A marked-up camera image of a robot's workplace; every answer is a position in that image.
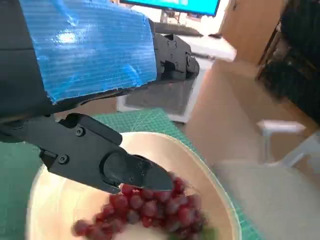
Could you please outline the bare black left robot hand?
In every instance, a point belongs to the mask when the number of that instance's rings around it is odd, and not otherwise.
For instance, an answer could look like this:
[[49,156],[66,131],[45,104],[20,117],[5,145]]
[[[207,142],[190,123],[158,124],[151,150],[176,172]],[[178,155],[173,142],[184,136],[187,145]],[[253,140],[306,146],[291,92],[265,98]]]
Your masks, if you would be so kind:
[[85,114],[54,114],[199,71],[185,41],[109,1],[0,3],[0,139],[37,146],[47,170],[69,180],[113,194],[121,184],[170,191],[168,172],[124,150],[117,131]]

